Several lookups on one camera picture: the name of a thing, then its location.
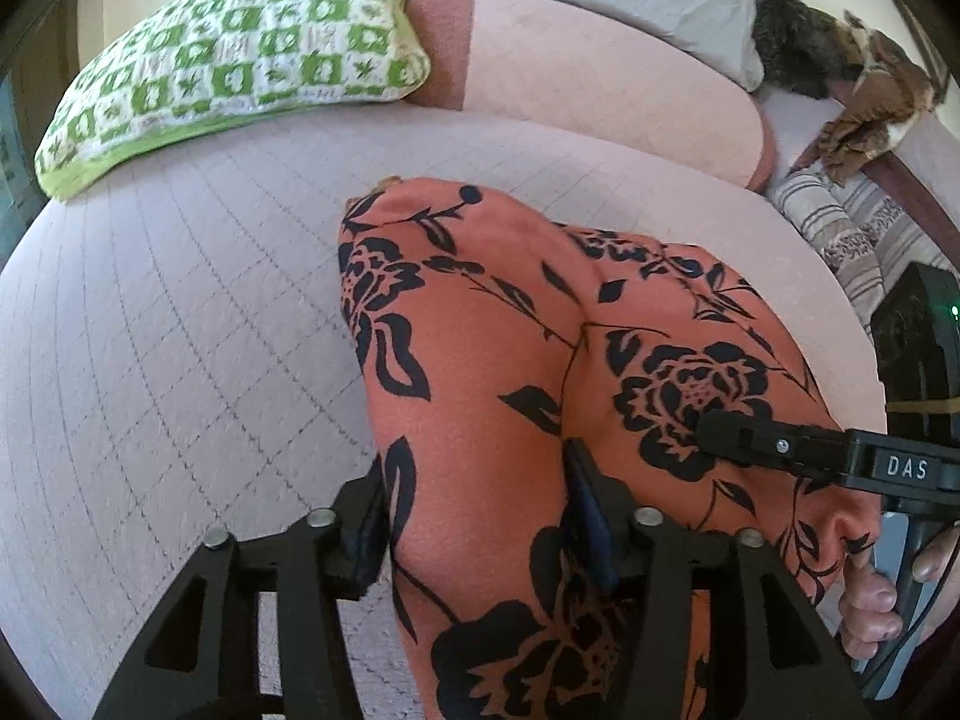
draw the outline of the hand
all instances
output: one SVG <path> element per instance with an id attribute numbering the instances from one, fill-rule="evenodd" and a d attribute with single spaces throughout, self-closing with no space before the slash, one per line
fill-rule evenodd
<path id="1" fill-rule="evenodd" d="M 913 563 L 917 581 L 938 581 L 947 569 L 950 553 L 960 531 L 950 528 L 934 539 Z M 891 640 L 904 630 L 904 621 L 894 613 L 896 588 L 870 565 L 870 552 L 850 557 L 844 566 L 846 589 L 840 597 L 840 637 L 851 658 L 870 659 L 877 654 L 877 642 Z M 954 563 L 947 584 L 923 623 L 920 640 L 925 641 L 940 627 L 960 600 L 960 560 Z"/>

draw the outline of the black fur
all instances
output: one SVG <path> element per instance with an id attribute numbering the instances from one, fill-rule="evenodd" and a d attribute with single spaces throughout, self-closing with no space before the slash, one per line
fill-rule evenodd
<path id="1" fill-rule="evenodd" d="M 754 42 L 768 83 L 810 98 L 829 96 L 827 81 L 856 79 L 837 43 L 836 20 L 799 0 L 760 0 Z"/>

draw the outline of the green and white checkered pillow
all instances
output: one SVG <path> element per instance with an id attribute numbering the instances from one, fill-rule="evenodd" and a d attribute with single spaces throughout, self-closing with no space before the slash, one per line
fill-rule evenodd
<path id="1" fill-rule="evenodd" d="M 402 0 L 176 0 L 77 76 L 37 177 L 67 200 L 136 154 L 281 111 L 399 100 L 429 71 Z"/>

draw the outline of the cable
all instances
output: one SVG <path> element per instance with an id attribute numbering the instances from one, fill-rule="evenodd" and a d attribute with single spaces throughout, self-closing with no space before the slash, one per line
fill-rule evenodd
<path id="1" fill-rule="evenodd" d="M 937 599 L 940 597 L 941 591 L 947 584 L 947 580 L 953 571 L 953 564 L 957 561 L 957 557 L 960 557 L 960 535 L 958 535 L 957 543 L 953 546 L 953 551 L 950 553 L 950 559 L 947 561 L 947 568 L 944 570 L 943 576 L 937 581 L 936 589 L 933 590 L 933 595 L 930 596 L 930 602 L 923 608 L 923 611 L 920 613 L 920 616 L 917 620 L 910 626 L 906 634 L 901 637 L 901 640 L 896 644 L 889 653 L 887 653 L 886 658 L 882 659 L 879 664 L 870 669 L 869 672 L 864 672 L 863 680 L 861 680 L 861 689 L 867 688 L 870 683 L 874 680 L 877 674 L 886 667 L 887 664 L 893 661 L 893 659 L 899 654 L 899 652 L 904 649 L 911 638 L 914 637 L 915 633 L 920 630 L 920 626 L 923 626 L 923 623 L 926 621 L 926 615 L 930 614 L 930 610 L 933 608 L 933 605 L 937 603 Z"/>

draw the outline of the metal screw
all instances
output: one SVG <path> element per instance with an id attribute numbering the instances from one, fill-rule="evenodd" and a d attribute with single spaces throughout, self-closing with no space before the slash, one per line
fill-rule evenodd
<path id="1" fill-rule="evenodd" d="M 634 512 L 634 519 L 637 525 L 646 525 L 648 528 L 656 528 L 664 523 L 664 513 L 652 506 L 644 506 Z"/>
<path id="2" fill-rule="evenodd" d="M 337 512 L 333 509 L 313 509 L 306 515 L 306 522 L 311 528 L 329 528 L 337 521 Z"/>
<path id="3" fill-rule="evenodd" d="M 203 546 L 208 549 L 220 549 L 227 543 L 230 533 L 223 525 L 214 525 L 203 537 Z"/>
<path id="4" fill-rule="evenodd" d="M 754 528 L 744 528 L 737 533 L 736 539 L 745 547 L 750 547 L 751 549 L 758 549 L 764 544 L 763 533 L 760 533 L 760 531 Z"/>

